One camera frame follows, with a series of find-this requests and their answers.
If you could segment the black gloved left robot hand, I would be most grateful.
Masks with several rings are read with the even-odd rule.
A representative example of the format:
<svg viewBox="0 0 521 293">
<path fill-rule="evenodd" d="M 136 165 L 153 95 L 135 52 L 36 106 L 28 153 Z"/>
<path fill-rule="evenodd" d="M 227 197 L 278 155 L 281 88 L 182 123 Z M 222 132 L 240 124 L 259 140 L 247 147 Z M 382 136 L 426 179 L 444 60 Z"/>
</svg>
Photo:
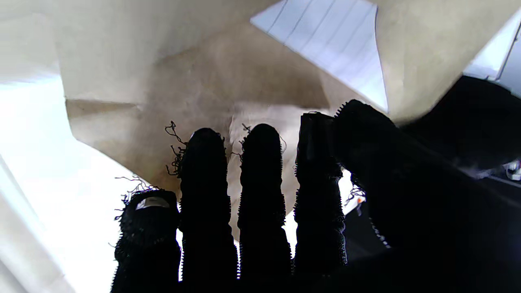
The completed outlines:
<svg viewBox="0 0 521 293">
<path fill-rule="evenodd" d="M 495 83 L 462 76 L 421 118 L 402 125 L 456 167 L 477 174 L 517 161 L 521 101 Z"/>
</svg>

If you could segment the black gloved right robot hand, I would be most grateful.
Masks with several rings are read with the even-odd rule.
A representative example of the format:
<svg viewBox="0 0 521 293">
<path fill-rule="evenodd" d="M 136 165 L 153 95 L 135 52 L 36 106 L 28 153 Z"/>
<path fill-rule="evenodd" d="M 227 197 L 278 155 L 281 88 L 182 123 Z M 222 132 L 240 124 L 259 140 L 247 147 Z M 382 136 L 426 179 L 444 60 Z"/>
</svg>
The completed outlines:
<svg viewBox="0 0 521 293">
<path fill-rule="evenodd" d="M 177 176 L 120 217 L 112 293 L 519 293 L 520 207 L 357 100 L 301 119 L 294 258 L 283 228 L 280 136 L 242 144 L 240 253 L 220 134 L 194 132 Z"/>
</svg>

